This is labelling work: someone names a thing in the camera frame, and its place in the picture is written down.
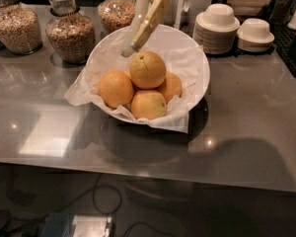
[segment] bowl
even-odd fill
[[[204,28],[214,32],[233,32],[240,26],[234,10],[226,4],[212,4],[196,17]]]
[[[274,41],[274,35],[269,31],[269,23],[256,18],[246,19],[238,28],[237,37],[253,43],[271,43]]]
[[[210,73],[208,60],[202,47],[190,36],[177,29],[159,25],[142,48],[142,50],[150,49],[160,54],[167,69],[176,73],[183,83],[181,97],[173,98],[173,102],[169,102],[164,117],[152,120],[135,119],[127,107],[118,107],[113,110],[104,104],[97,93],[91,94],[88,90],[91,80],[93,87],[96,87],[100,77],[110,69],[128,70],[129,62],[134,54],[128,58],[122,57],[120,47],[129,30],[130,27],[117,30],[96,45],[85,68],[67,92],[66,99],[75,106],[92,102],[105,113],[125,122],[148,124],[152,127],[170,130],[184,130],[185,128],[179,126],[183,126],[183,121],[186,124],[188,112],[204,97]]]

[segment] stack of white bowls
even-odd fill
[[[226,4],[212,4],[197,15],[192,37],[203,45],[205,53],[223,54],[232,49],[239,26],[233,8]]]
[[[251,18],[237,30],[237,47],[250,52],[269,50],[274,41],[274,35],[269,31],[267,21]]]

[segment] white bowl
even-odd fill
[[[120,47],[128,34],[129,27],[117,30],[102,39],[94,48],[87,61],[84,73],[91,73],[95,80],[113,68],[126,71],[129,60],[120,55]],[[178,74],[184,87],[181,99],[185,102],[186,111],[190,111],[204,97],[209,84],[209,64],[202,48],[185,33],[164,25],[159,25],[148,39],[142,50],[151,49],[163,55],[167,69]],[[93,101],[100,109],[110,116],[122,121],[147,124],[141,120],[130,118],[125,114],[117,113],[99,101]],[[160,122],[171,122],[173,110],[167,110],[165,117],[157,118]]]
[[[238,28],[237,37],[253,43],[269,43],[274,41],[274,35],[269,31],[267,21],[251,18]]]
[[[212,4],[196,17],[196,21],[205,29],[214,32],[232,32],[239,28],[239,20],[234,10],[226,4]]]

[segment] floor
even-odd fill
[[[296,194],[0,164],[0,236],[47,237],[55,213],[111,217],[115,237],[296,236]]]

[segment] fruit bowl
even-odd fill
[[[182,95],[175,96],[168,103],[164,117],[136,119],[127,107],[119,106],[113,110],[106,106],[97,91],[95,93],[94,89],[105,72],[112,69],[128,70],[132,56],[122,57],[120,47],[129,30],[130,27],[117,30],[97,44],[85,68],[66,92],[65,98],[74,106],[93,103],[110,116],[125,122],[187,132],[188,112],[204,97],[210,72],[202,46],[179,30],[160,25],[142,48],[157,52],[164,59],[167,69],[180,76],[183,83]]]

